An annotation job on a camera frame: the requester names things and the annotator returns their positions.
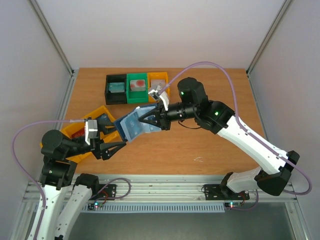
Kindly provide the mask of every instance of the yellow bin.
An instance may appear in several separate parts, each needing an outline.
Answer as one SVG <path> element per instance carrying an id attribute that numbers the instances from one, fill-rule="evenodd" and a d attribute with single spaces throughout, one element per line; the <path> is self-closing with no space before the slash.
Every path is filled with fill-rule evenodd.
<path id="1" fill-rule="evenodd" d="M 87 119 L 91 117 L 92 119 L 96 119 L 97 117 L 101 116 L 102 114 L 107 114 L 111 122 L 114 122 L 116 119 L 111 115 L 111 113 L 108 111 L 108 109 L 105 106 L 101 106 L 94 110 L 93 112 L 90 112 L 89 114 L 83 116 L 81 119 Z M 68 138 L 72 139 L 75 137 L 79 137 L 85 132 L 85 123 L 84 122 L 75 122 L 72 123 L 66 127 L 64 127 L 62 130 L 60 130 L 64 135 L 66 135 Z M 100 133 L 101 138 L 105 143 L 111 142 L 115 138 L 119 137 L 118 131 L 114 131 L 108 135 L 104 135 L 102 132 Z M 68 160 L 71 160 L 75 163 L 80 163 L 83 159 L 90 156 L 92 154 L 91 152 L 87 152 L 85 154 L 80 154 L 77 156 L 68 157 Z"/>
<path id="2" fill-rule="evenodd" d="M 167 72 L 148 72 L 148 89 L 151 88 L 151 80 L 164 80 L 165 84 L 167 85 L 168 80 L 168 73 Z M 170 97 L 170 87 L 168 87 L 165 92 L 168 94 L 168 97 Z M 149 96 L 149 102 L 154 103 L 156 102 L 151 96 Z"/>

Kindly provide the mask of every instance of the wooden table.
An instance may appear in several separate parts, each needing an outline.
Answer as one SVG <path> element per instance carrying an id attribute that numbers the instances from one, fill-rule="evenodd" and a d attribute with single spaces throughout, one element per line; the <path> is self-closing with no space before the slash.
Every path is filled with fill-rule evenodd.
<path id="1" fill-rule="evenodd" d="M 105 105 L 107 74 L 168 72 L 169 80 L 181 68 L 80 68 L 65 119 L 78 119 Z M 263 134 L 250 84 L 244 69 L 227 69 L 237 93 L 240 117 L 257 133 Z M 170 102 L 180 102 L 177 84 L 185 77 L 202 82 L 209 99 L 222 101 L 234 109 L 228 80 L 214 68 L 193 68 L 170 87 Z M 131 112 L 137 104 L 108 105 L 117 119 Z M 185 125 L 196 127 L 193 119 Z M 77 166 L 77 173 L 91 174 L 180 174 L 224 175 L 243 172 L 258 165 L 235 145 L 204 129 L 187 129 L 177 122 L 171 130 L 143 134 L 128 143 L 109 160 L 96 160 L 93 155 Z"/>

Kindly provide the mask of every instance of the purple cable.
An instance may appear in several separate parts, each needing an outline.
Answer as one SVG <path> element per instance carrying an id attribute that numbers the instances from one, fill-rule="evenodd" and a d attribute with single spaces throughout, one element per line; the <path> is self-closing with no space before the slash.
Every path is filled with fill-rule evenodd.
<path id="1" fill-rule="evenodd" d="M 260 143 L 262 146 L 264 146 L 266 149 L 268 149 L 274 155 L 276 155 L 277 157 L 282 159 L 284 162 L 286 162 L 287 164 L 289 164 L 290 166 L 295 168 L 299 173 L 301 173 L 305 177 L 305 179 L 307 180 L 307 182 L 309 184 L 308 189 L 306 191 L 304 191 L 304 192 L 294 192 L 294 191 L 288 191 L 288 190 L 285 190 L 285 189 L 283 190 L 283 192 L 288 193 L 288 194 L 293 194 L 293 195 L 306 195 L 306 194 L 310 193 L 311 190 L 312 190 L 312 187 L 313 187 L 310 177 L 299 166 L 293 164 L 291 161 L 289 161 L 288 159 L 284 158 L 283 156 L 279 156 L 278 153 L 275 150 L 273 150 L 271 147 L 269 147 L 267 144 L 265 144 L 263 141 L 261 141 L 254 134 L 252 134 L 251 132 L 248 132 L 248 130 L 241 124 L 241 122 L 239 120 L 239 111 L 238 111 L 238 104 L 237 104 L 237 96 L 236 96 L 235 87 L 234 87 L 234 85 L 232 83 L 232 80 L 231 80 L 229 74 L 220 65 L 218 65 L 218 64 L 216 64 L 214 62 L 210 62 L 210 61 L 200 61 L 200 62 L 196 62 L 194 64 L 191 64 L 191 65 L 187 66 L 185 69 L 183 69 L 181 72 L 179 72 L 163 89 L 161 89 L 159 91 L 159 94 L 162 94 L 185 71 L 187 71 L 187 70 L 189 70 L 189 69 L 191 69 L 193 67 L 199 66 L 199 65 L 211 65 L 211 66 L 214 66 L 214 67 L 220 69 L 224 73 L 224 75 L 228 79 L 229 85 L 231 87 L 232 96 L 233 96 L 233 103 L 234 103 L 234 111 L 235 111 L 235 120 L 238 123 L 239 127 L 242 128 L 248 135 L 250 135 L 253 139 L 255 139 L 258 143 Z"/>
<path id="2" fill-rule="evenodd" d="M 42 197 L 42 211 L 40 213 L 39 221 L 37 223 L 37 226 L 36 226 L 36 229 L 35 229 L 35 232 L 34 232 L 33 240 L 37 239 L 38 232 L 39 232 L 39 229 L 40 229 L 40 226 L 41 226 L 41 222 L 42 222 L 42 219 L 43 219 L 44 214 L 45 214 L 47 201 L 46 201 L 45 192 L 43 191 L 43 189 L 41 188 L 39 183 L 24 169 L 24 167 L 21 165 L 21 163 L 19 162 L 19 160 L 17 158 L 16 152 L 15 152 L 15 141 L 16 141 L 16 138 L 23 130 L 25 130 L 25 129 L 29 128 L 29 127 L 32 127 L 34 125 L 38 125 L 38 124 L 53 124 L 53 123 L 79 123 L 79 122 L 84 122 L 84 121 L 85 120 L 47 120 L 47 121 L 37 121 L 37 122 L 33 122 L 33 123 L 30 123 L 30 124 L 22 127 L 19 131 L 16 132 L 16 134 L 12 138 L 11 154 L 12 154 L 12 157 L 13 157 L 15 163 L 18 165 L 20 170 L 28 177 L 28 179 L 30 179 L 31 182 L 33 182 L 34 185 L 38 188 L 38 190 L 39 190 L 39 192 L 41 194 L 41 197 Z"/>
<path id="3" fill-rule="evenodd" d="M 99 197 L 99 198 L 97 198 L 96 200 L 94 200 L 95 202 L 97 202 L 97 201 L 100 201 L 100 200 L 105 200 L 106 199 L 106 197 Z"/>
<path id="4" fill-rule="evenodd" d="M 114 181 L 118 181 L 118 180 L 123 180 L 123 181 L 125 181 L 125 182 L 128 184 L 128 187 L 129 187 L 128 191 L 127 191 L 124 195 L 122 195 L 122 196 L 108 197 L 107 199 L 111 199 L 111 200 L 123 199 L 124 197 L 128 196 L 129 193 L 131 192 L 131 187 L 132 187 L 132 186 L 131 186 L 131 183 L 130 183 L 130 180 L 127 179 L 127 178 L 124 178 L 124 177 L 118 177 L 118 178 L 115 178 L 115 179 L 112 179 L 112 180 L 108 181 L 108 182 L 96 193 L 96 195 L 93 195 L 91 198 L 94 198 L 94 197 L 97 196 L 99 193 L 101 193 L 101 192 L 105 189 L 106 186 L 108 186 L 109 184 L 113 183 Z"/>
<path id="5" fill-rule="evenodd" d="M 256 193 L 256 197 L 255 197 L 255 202 L 254 204 L 249 207 L 249 208 L 239 208 L 239 207 L 224 207 L 224 209 L 228 209 L 228 210 L 237 210 L 237 211 L 251 211 L 253 209 L 255 209 L 258 206 L 258 202 L 259 202 L 259 194 L 258 194 L 258 190 L 255 190 Z"/>

